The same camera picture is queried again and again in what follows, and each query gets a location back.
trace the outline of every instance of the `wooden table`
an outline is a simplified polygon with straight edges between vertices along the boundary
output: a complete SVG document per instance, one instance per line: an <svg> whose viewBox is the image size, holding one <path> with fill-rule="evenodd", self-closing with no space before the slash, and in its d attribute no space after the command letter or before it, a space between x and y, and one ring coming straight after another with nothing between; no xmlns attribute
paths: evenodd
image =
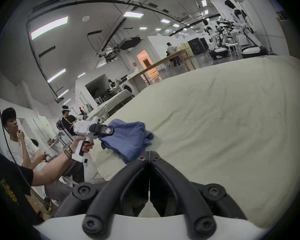
<svg viewBox="0 0 300 240"><path fill-rule="evenodd" d="M136 74L135 74L132 78L130 78L130 79L131 79L131 80L134 80L135 77L140 76L140 75L146 73L148 70L151 70L151 69L155 68L156 66L159 66L160 64L164 63L165 61L169 61L169 60L171 60L171 59L173 59L173 58L175 58L175 57L177 57L177 56L179 56L181 62L184 64L186 70L187 70L187 71L190 71L190 69L189 69L189 67L188 67L188 65L187 65L187 63L186 63L186 61L184 60L184 58L183 58L182 55L181 55L182 53L186 53L186 54L187 54L187 56L188 56L188 58L189 58L189 60L190 60L190 63L191 63L191 65L192 65L193 69L195 70L196 68L195 68L194 64L192 63L192 60L191 60L191 58L190 58L190 56L189 56L189 54L188 54L188 52L187 52L187 48L186 48L186 49L179 50L179 51L177 51L177 52L175 52L175 53L173 53L173 54L167 56L166 58L164 58L164 59L162 59L162 60L159 60L158 62L152 64L151 66L148 66L146 69L143 69L143 70L140 70L140 71L136 72Z"/></svg>

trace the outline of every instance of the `person's hand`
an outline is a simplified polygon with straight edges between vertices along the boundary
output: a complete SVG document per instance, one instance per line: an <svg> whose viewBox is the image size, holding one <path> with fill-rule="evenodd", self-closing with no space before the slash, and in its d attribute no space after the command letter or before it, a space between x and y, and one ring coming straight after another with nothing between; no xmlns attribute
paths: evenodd
<svg viewBox="0 0 300 240"><path fill-rule="evenodd" d="M74 139L74 141L72 142L72 144L70 145L70 148L72 150L72 152L75 152L78 146L79 141L84 141L86 139L86 137L84 136L78 136ZM89 143L85 143L84 146L82 147L82 151L84 153L89 152L90 149L93 148L93 139L89 142Z"/></svg>
<svg viewBox="0 0 300 240"><path fill-rule="evenodd" d="M17 132L17 135L18 135L19 140L20 140L21 142L24 142L24 140L25 140L25 134L24 134L24 132L21 131L21 130L19 130L19 131Z"/></svg>

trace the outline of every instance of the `wristwatch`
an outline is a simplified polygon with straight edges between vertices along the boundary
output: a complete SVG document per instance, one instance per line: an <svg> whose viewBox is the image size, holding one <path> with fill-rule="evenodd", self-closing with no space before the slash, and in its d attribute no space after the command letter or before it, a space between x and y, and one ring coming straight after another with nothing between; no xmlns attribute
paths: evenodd
<svg viewBox="0 0 300 240"><path fill-rule="evenodd" d="M66 146L64 149L63 149L63 152L68 156L68 158L71 160L72 158L72 154L74 153L70 147L70 145Z"/></svg>

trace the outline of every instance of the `mattress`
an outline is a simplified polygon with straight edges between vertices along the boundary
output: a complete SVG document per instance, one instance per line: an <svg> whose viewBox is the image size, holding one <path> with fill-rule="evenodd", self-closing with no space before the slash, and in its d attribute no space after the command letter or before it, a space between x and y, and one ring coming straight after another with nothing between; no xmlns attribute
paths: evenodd
<svg viewBox="0 0 300 240"><path fill-rule="evenodd" d="M120 102L124 101L126 98L132 96L132 93L128 90L123 90L116 95L114 95L112 98L108 99L104 103L100 104L96 109L92 110L88 114L88 121L91 121L94 117L102 117L104 114L109 112L111 109L113 109L116 105L118 105Z"/></svg>
<svg viewBox="0 0 300 240"><path fill-rule="evenodd" d="M256 226L273 226L300 188L300 60L247 58L165 79L107 119L141 121L188 180L218 183ZM125 165L95 141L100 175Z"/></svg>

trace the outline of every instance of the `person wearing vr headset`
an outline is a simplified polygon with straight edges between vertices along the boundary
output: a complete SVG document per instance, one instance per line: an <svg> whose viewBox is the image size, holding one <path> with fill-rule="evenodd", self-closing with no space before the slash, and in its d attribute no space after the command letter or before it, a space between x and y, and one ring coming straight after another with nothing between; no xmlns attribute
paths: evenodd
<svg viewBox="0 0 300 240"><path fill-rule="evenodd" d="M68 109L68 106L63 105L62 108L62 124L72 136L75 136L76 134L73 131L73 126L75 125L76 118L69 114L70 110Z"/></svg>

